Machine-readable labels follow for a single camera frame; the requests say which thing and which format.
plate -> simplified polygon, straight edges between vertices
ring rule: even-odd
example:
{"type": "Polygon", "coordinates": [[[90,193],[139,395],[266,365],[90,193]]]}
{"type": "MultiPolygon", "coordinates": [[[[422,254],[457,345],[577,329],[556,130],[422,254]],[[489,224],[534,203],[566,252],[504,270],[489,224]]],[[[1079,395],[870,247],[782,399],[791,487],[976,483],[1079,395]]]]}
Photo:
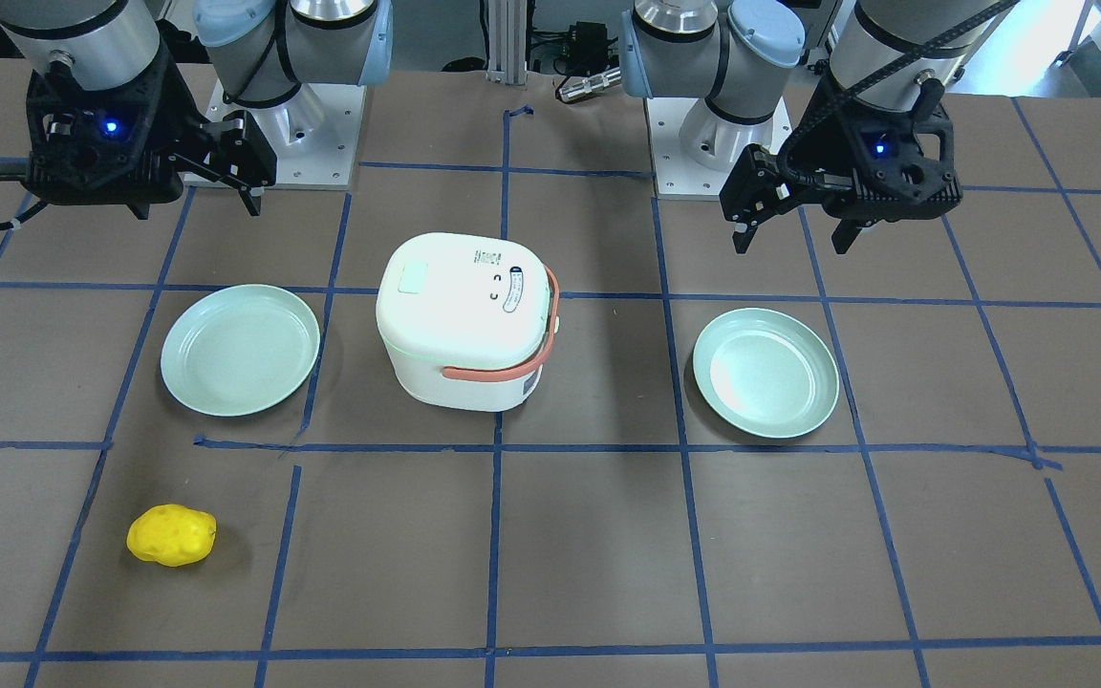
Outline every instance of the plate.
{"type": "Polygon", "coordinates": [[[830,349],[778,310],[739,308],[713,319],[695,341],[694,369],[708,405],[761,437],[808,434],[839,401],[830,349]]]}
{"type": "Polygon", "coordinates": [[[164,339],[161,374],[176,401],[243,416],[286,400],[314,369],[317,318],[301,297],[266,284],[210,293],[164,339]]]}

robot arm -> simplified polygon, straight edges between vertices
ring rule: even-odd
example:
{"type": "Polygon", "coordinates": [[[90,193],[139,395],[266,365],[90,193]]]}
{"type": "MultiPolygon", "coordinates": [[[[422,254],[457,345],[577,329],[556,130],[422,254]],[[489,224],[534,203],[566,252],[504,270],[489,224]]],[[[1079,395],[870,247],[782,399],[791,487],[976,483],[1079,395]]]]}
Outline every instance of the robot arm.
{"type": "Polygon", "coordinates": [[[877,221],[930,219],[953,209],[953,131],[940,99],[980,33],[1017,0],[861,0],[798,130],[773,154],[742,152],[721,188],[743,253],[761,222],[818,204],[844,253],[877,221]],[[936,152],[922,144],[935,135],[936,152]]]}
{"type": "Polygon", "coordinates": [[[623,84],[631,96],[700,99],[680,140],[696,162],[729,171],[720,200],[738,222],[739,253],[762,222],[804,204],[840,220],[833,243],[843,253],[874,222],[936,218],[961,201],[940,98],[1014,3],[861,0],[798,130],[778,149],[760,128],[798,64],[804,28],[774,0],[734,0],[727,12],[712,0],[634,0],[623,84]],[[936,152],[924,135],[936,136],[936,152]]]}
{"type": "Polygon", "coordinates": [[[389,73],[390,0],[198,0],[195,13],[226,103],[240,108],[222,121],[203,117],[143,0],[0,0],[0,25],[34,73],[32,151],[25,165],[0,164],[0,182],[40,199],[0,230],[45,204],[123,205],[145,218],[150,204],[178,199],[184,173],[236,188],[261,214],[276,149],[306,148],[317,123],[294,117],[317,112],[302,85],[389,73]]]}
{"type": "Polygon", "coordinates": [[[250,214],[274,179],[274,151],[248,112],[201,117],[142,0],[0,0],[0,25],[33,67],[26,165],[0,165],[47,204],[178,199],[181,173],[236,188],[250,214]]]}

label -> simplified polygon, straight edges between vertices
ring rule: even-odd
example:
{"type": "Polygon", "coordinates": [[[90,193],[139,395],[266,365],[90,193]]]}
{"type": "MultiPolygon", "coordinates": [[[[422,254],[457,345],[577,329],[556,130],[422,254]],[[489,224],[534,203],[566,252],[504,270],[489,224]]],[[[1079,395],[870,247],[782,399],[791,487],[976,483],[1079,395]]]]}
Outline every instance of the label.
{"type": "Polygon", "coordinates": [[[520,305],[521,295],[525,292],[525,274],[514,266],[508,271],[508,299],[503,299],[503,312],[512,313],[520,305]]]}
{"type": "Polygon", "coordinates": [[[503,256],[503,253],[501,253],[499,251],[495,251],[495,252],[476,251],[475,252],[475,262],[476,263],[486,264],[486,265],[499,265],[499,260],[501,260],[502,256],[503,256]]]}

orange handle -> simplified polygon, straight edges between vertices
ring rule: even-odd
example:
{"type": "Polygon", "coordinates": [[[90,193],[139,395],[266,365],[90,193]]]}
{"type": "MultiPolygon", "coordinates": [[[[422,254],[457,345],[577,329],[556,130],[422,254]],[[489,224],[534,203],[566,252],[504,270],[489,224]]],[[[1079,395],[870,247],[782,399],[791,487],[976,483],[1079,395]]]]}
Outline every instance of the orange handle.
{"type": "Polygon", "coordinates": [[[547,269],[545,265],[542,266],[546,269],[547,279],[550,280],[550,317],[547,318],[547,335],[546,339],[542,340],[542,348],[525,362],[515,364],[511,369],[473,370],[447,365],[445,370],[440,371],[445,378],[449,380],[468,380],[468,382],[511,382],[511,380],[524,378],[526,374],[538,370],[538,365],[545,364],[547,357],[550,356],[550,348],[554,347],[555,324],[559,321],[559,280],[555,279],[554,272],[550,272],[550,269],[547,269]]]}

floor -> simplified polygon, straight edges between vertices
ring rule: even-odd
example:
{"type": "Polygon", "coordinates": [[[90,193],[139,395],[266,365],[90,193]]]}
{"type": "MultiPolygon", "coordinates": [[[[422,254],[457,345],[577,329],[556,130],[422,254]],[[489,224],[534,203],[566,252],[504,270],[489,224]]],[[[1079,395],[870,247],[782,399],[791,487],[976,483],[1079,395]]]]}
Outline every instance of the floor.
{"type": "MultiPolygon", "coordinates": [[[[26,76],[0,62],[0,160],[26,76]]],[[[0,234],[0,687],[1101,687],[1101,100],[949,96],[960,208],[843,258],[808,209],[739,258],[713,205],[655,199],[640,101],[552,84],[394,73],[350,195],[250,219],[198,188],[0,234]],[[390,373],[380,272],[436,230],[559,275],[519,408],[390,373]],[[275,408],[203,416],[159,349],[240,283],[308,302],[323,357],[275,408]],[[813,434],[700,397],[695,337],[746,306],[839,361],[813,434]],[[167,502],[219,520],[205,561],[122,546],[167,502]]],[[[22,204],[0,185],[0,217],[22,204]]]]}

